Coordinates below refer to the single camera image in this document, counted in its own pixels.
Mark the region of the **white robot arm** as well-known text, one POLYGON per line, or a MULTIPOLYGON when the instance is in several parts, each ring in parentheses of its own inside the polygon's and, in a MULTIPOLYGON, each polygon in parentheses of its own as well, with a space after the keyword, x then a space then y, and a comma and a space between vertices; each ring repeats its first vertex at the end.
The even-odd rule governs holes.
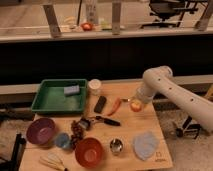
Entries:
POLYGON ((206 131, 213 132, 213 102, 178 86, 171 80, 172 77, 172 69, 168 66, 147 69, 135 97, 148 104, 157 93, 161 93, 187 112, 206 131))

